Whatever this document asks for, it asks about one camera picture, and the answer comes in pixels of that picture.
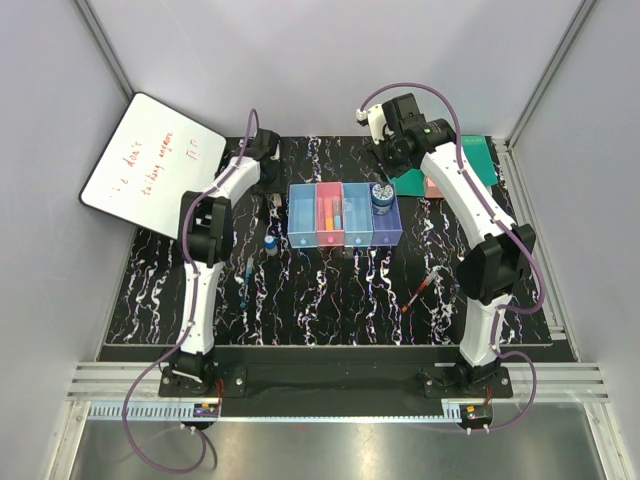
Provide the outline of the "purple plastic bin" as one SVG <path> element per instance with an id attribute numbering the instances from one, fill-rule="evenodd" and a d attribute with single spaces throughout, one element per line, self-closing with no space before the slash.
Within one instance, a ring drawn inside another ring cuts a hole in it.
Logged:
<path id="1" fill-rule="evenodd" d="M 396 246 L 403 234 L 403 227 L 398 206 L 398 200 L 394 188 L 395 199 L 389 213 L 383 216 L 374 215 L 373 220 L 373 236 L 371 240 L 372 246 Z"/>

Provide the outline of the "blue gel pen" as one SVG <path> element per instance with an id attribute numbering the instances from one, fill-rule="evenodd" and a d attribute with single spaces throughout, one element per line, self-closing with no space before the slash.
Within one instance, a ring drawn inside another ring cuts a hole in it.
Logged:
<path id="1" fill-rule="evenodd" d="M 244 281 L 243 281 L 243 289 L 242 289 L 242 298 L 241 298 L 241 309 L 243 311 L 245 311 L 247 309 L 248 306 L 248 301 L 249 301 L 249 289 L 250 289 L 250 282 L 251 282 L 251 278 L 253 275 L 253 271 L 254 271 L 254 259 L 252 256 L 250 256 L 247 260 L 246 263 L 246 269 L 245 269 L 245 275 L 244 275 Z"/>

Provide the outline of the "red gel pen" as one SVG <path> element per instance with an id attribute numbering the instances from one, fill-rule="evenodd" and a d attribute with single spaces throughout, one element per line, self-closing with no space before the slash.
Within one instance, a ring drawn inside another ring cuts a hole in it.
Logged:
<path id="1" fill-rule="evenodd" d="M 431 271 L 427 277 L 422 281 L 417 290 L 408 300 L 408 302 L 401 308 L 402 313 L 406 313 L 412 304 L 418 299 L 422 292 L 439 276 L 436 270 Z"/>

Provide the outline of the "orange highlighter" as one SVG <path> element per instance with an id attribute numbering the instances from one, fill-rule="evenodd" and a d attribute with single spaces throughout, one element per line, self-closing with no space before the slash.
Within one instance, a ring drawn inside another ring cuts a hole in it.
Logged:
<path id="1" fill-rule="evenodd" d="M 334 229 L 333 200 L 331 198 L 326 197 L 323 199 L 322 220 L 325 231 Z"/>

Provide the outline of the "pink plastic bin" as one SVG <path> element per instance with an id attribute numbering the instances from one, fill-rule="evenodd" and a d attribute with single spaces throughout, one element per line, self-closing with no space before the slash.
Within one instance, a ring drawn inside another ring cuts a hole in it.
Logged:
<path id="1" fill-rule="evenodd" d="M 323 199 L 328 197 L 333 199 L 339 196 L 342 203 L 342 230 L 325 231 L 323 229 L 322 208 Z M 344 213 L 343 213 L 343 184 L 341 182 L 322 182 L 316 185 L 316 232 L 318 245 L 322 247 L 342 246 L 345 239 Z"/>

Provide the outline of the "blue cleaning gel jar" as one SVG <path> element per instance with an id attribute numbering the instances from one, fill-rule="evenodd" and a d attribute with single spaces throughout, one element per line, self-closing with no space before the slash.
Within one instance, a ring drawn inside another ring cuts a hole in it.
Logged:
<path id="1" fill-rule="evenodd" d="M 375 183 L 371 185 L 371 202 L 374 215 L 383 216 L 389 213 L 394 199 L 394 188 L 390 183 Z"/>

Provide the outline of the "blue grey highlighter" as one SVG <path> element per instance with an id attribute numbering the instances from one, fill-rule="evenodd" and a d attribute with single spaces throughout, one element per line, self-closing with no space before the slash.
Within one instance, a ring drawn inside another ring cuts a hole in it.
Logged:
<path id="1" fill-rule="evenodd" d="M 336 196 L 332 199 L 332 217 L 333 217 L 333 229 L 342 230 L 342 203 L 341 198 Z"/>

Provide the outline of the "blue round stamp bottle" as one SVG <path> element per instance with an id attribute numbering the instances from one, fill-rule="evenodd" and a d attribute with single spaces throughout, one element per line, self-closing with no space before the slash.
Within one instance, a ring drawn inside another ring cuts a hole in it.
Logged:
<path id="1" fill-rule="evenodd" d="M 275 256 L 278 254 L 277 239 L 273 235 L 264 237 L 264 250 L 267 256 Z"/>

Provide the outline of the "light blue bin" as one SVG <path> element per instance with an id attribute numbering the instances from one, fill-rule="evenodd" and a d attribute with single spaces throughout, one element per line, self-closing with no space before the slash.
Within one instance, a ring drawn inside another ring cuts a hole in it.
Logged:
<path id="1" fill-rule="evenodd" d="M 318 246 L 316 185 L 292 184 L 288 192 L 288 238 L 294 249 Z"/>
<path id="2" fill-rule="evenodd" d="M 344 244 L 346 247 L 366 247 L 373 238 L 373 218 L 370 188 L 367 183 L 344 183 Z"/>

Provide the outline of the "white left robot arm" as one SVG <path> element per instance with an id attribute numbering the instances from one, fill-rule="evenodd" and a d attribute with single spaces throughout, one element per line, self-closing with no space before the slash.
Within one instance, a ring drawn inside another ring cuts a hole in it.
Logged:
<path id="1" fill-rule="evenodd" d="M 178 241 L 186 279 L 183 319 L 171 373 L 196 396 L 215 386 L 213 320 L 219 276 L 233 244 L 233 207 L 252 188 L 280 180 L 281 137 L 259 128 L 211 185 L 183 194 Z"/>

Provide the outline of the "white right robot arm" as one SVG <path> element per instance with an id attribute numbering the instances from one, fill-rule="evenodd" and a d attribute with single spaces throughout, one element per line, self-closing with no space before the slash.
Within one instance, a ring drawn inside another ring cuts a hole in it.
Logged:
<path id="1" fill-rule="evenodd" d="M 370 130 L 371 151 L 384 172 L 419 169 L 440 189 L 466 236 L 469 252 L 456 270 L 467 298 L 459 357 L 445 376 L 466 396 L 486 389 L 498 373 L 498 334 L 515 285 L 527 274 L 536 241 L 493 199 L 466 159 L 457 118 L 429 121 L 407 93 L 382 104 L 366 99 L 356 120 Z"/>

